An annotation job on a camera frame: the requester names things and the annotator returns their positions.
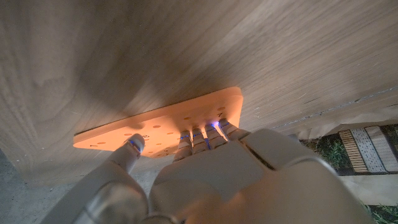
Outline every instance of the wooden panel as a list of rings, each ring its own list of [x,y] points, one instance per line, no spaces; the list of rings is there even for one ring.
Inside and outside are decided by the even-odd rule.
[[[392,149],[390,148],[386,137],[381,132],[380,127],[367,127],[365,128],[365,130],[371,138],[374,148],[376,149],[377,154],[379,155],[384,165],[384,168],[386,168],[386,170],[390,172],[398,171],[397,158],[392,152]]]
[[[177,151],[183,131],[199,128],[206,136],[205,126],[213,124],[220,132],[216,123],[223,118],[239,126],[242,103],[238,87],[226,88],[77,134],[73,138],[73,146],[115,151],[134,133],[138,133],[145,139],[142,156],[168,156]]]
[[[108,155],[73,135],[230,86],[240,127],[289,133],[398,103],[395,1],[8,1],[0,148],[28,183]]]
[[[349,160],[351,161],[351,164],[353,165],[353,169],[355,172],[368,172],[368,168],[366,168],[365,163],[363,161],[363,158],[361,156],[361,153],[359,153],[359,149],[356,146],[346,146],[346,143],[353,142],[354,137],[352,136],[351,132],[349,130],[346,131],[339,131],[338,133],[340,135],[341,140],[343,141],[344,148],[347,151]]]

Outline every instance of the orange perforated board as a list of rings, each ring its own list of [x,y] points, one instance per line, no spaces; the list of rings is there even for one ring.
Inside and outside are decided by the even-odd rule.
[[[163,157],[175,153],[181,131],[201,128],[204,132],[206,124],[221,118],[238,127],[242,104],[241,90],[226,88],[77,134],[73,146],[115,151],[131,135],[139,133],[146,144],[142,155]]]

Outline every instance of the striped fabric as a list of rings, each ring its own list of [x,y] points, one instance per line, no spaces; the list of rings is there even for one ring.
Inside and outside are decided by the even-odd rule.
[[[398,171],[398,162],[397,159],[392,152],[390,145],[387,142],[386,137],[381,132],[379,126],[367,127],[365,128],[369,137],[372,140],[374,147],[376,148],[377,153],[381,159],[381,162],[389,172]]]
[[[355,140],[349,130],[340,131],[338,133],[340,135],[341,140],[343,141],[344,148],[347,151],[349,160],[353,165],[355,172],[368,172],[368,168],[362,159],[361,153],[359,152],[358,147],[356,146]]]
[[[373,143],[364,128],[351,129],[355,143],[361,152],[363,161],[372,173],[386,172]]]

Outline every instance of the robotic hand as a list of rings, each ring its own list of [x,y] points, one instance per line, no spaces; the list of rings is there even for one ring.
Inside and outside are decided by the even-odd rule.
[[[149,199],[128,174],[144,149],[129,138],[59,201],[42,223],[373,223],[335,171],[277,132],[227,120],[181,133]]]

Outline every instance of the concrete floor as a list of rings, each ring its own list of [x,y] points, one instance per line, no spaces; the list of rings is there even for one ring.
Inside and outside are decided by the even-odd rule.
[[[161,168],[171,161],[172,156],[156,160],[141,157],[131,175],[148,195]],[[71,183],[30,188],[2,151],[0,151],[0,170],[1,223],[40,223],[50,209],[75,185]]]

